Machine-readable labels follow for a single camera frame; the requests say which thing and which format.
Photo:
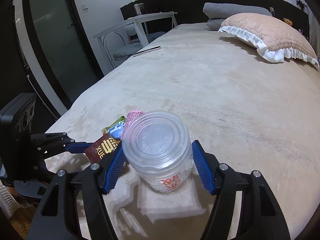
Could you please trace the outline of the small teddy bear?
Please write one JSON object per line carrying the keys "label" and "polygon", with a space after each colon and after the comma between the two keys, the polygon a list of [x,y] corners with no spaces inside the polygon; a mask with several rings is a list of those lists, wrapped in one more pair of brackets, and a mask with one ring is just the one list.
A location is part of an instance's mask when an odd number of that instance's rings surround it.
{"label": "small teddy bear", "polygon": [[292,22],[291,20],[289,20],[289,19],[287,19],[287,18],[283,18],[283,21],[284,21],[286,24],[290,25],[291,27],[293,26],[293,22]]}

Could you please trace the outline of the beige bed blanket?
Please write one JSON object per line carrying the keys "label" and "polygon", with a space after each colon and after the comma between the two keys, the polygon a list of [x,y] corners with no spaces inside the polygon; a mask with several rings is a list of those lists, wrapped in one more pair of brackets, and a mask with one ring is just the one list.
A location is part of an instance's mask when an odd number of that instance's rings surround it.
{"label": "beige bed blanket", "polygon": [[[272,64],[227,33],[183,24],[83,92],[47,132],[94,142],[132,110],[168,111],[191,141],[234,170],[259,170],[291,239],[319,205],[319,70],[298,60]],[[196,168],[173,193],[153,191],[130,166],[104,196],[119,239],[200,239],[215,198]]]}

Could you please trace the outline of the pink small box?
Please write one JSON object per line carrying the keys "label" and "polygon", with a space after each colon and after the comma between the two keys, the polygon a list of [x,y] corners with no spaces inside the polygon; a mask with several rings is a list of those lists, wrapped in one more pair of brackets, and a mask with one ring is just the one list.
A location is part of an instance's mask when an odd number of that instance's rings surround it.
{"label": "pink small box", "polygon": [[125,125],[124,125],[124,131],[123,131],[123,135],[121,136],[123,138],[124,133],[126,131],[126,129],[141,115],[143,115],[144,112],[143,111],[130,111],[127,116],[126,116],[126,121],[125,121]]}

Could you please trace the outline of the black figurine on headboard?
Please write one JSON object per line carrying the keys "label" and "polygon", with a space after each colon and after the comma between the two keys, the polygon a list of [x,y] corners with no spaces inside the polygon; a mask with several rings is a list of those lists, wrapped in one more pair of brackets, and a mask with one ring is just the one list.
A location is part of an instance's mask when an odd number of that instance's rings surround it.
{"label": "black figurine on headboard", "polygon": [[296,0],[296,5],[302,10],[304,11],[305,8],[307,8],[308,6],[303,3],[301,0]]}

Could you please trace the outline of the black headboard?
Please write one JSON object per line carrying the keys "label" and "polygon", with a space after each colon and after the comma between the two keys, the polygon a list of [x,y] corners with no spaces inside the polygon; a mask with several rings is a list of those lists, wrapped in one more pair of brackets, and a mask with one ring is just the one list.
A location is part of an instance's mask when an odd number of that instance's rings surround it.
{"label": "black headboard", "polygon": [[136,0],[120,8],[123,18],[126,20],[136,16],[134,5],[143,3],[146,12],[177,12],[176,20],[178,24],[202,23],[208,20],[203,13],[203,6],[206,2],[210,3],[232,3],[239,5],[249,5],[274,9],[276,18],[283,20],[287,18],[293,22],[296,30],[301,30],[305,37],[310,36],[309,18],[306,11],[292,5],[284,0]]}

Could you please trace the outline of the green red snack wrapper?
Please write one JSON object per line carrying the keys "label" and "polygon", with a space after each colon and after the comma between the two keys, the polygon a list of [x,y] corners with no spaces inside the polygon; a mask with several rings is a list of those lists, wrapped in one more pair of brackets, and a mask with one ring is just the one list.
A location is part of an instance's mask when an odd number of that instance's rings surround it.
{"label": "green red snack wrapper", "polygon": [[126,117],[119,117],[113,124],[103,128],[101,131],[103,134],[108,134],[114,139],[120,140],[122,138],[125,129]]}

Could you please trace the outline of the pink frilled pillow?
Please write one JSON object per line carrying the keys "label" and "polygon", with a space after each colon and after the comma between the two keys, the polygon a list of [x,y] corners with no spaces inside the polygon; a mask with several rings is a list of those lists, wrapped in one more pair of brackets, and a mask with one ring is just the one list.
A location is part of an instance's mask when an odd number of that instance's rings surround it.
{"label": "pink frilled pillow", "polygon": [[249,12],[235,14],[221,23],[219,32],[250,44],[260,57],[270,63],[299,59],[319,67],[317,55],[308,40],[275,17]]}

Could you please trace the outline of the grey folded blanket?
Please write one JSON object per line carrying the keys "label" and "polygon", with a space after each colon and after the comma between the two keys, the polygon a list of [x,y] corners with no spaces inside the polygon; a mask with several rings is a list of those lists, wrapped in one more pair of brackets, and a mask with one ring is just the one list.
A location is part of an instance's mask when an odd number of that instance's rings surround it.
{"label": "grey folded blanket", "polygon": [[222,22],[235,14],[247,12],[272,16],[272,14],[267,9],[262,7],[229,3],[205,3],[203,12],[209,18],[209,20],[207,21],[207,26],[213,31],[218,31],[221,27]]}

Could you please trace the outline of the clear plastic lidded container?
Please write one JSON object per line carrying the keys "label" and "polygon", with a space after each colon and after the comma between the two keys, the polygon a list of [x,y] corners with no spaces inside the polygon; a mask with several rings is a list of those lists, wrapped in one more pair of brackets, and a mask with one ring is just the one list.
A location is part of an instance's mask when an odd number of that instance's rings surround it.
{"label": "clear plastic lidded container", "polygon": [[125,128],[121,147],[133,169],[159,193],[174,192],[191,174],[189,131],[173,113],[142,114]]}

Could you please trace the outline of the black smartphone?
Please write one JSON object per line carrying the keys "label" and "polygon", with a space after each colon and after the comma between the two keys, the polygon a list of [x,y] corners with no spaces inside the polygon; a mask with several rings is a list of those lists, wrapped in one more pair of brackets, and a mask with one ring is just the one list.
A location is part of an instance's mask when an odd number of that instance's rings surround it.
{"label": "black smartphone", "polygon": [[161,49],[161,46],[155,46],[155,47],[152,47],[152,48],[149,48],[149,49],[144,49],[144,50],[141,50],[141,51],[138,51],[136,53],[133,54],[133,57],[137,57],[137,56],[140,56],[140,55],[143,55],[143,54],[147,54],[147,53],[150,53],[150,52],[153,52],[153,51],[157,51],[157,50],[160,50]]}

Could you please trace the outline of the dark red XUE package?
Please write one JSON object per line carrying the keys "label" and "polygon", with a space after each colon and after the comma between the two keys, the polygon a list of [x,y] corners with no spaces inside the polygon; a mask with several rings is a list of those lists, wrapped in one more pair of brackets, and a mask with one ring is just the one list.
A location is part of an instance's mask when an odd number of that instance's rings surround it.
{"label": "dark red XUE package", "polygon": [[104,156],[113,153],[117,149],[120,142],[120,139],[114,139],[109,134],[100,137],[84,150],[89,164],[100,163]]}

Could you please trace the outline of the dark glass door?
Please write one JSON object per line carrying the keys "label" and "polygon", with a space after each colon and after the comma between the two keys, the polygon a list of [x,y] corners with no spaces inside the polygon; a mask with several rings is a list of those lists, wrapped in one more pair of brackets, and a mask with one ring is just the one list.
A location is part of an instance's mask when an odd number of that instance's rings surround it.
{"label": "dark glass door", "polygon": [[59,118],[104,76],[75,0],[14,0],[13,5],[28,79]]}

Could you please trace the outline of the grey cushioned chair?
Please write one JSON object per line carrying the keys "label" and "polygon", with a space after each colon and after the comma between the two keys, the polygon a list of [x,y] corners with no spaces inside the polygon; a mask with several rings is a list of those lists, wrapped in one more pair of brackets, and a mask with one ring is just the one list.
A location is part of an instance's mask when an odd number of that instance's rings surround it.
{"label": "grey cushioned chair", "polygon": [[[108,36],[120,38],[122,45],[120,45],[118,48],[108,49],[106,39]],[[113,62],[127,59],[143,48],[133,24],[129,24],[106,34],[103,37],[103,43],[106,52],[109,53]]]}

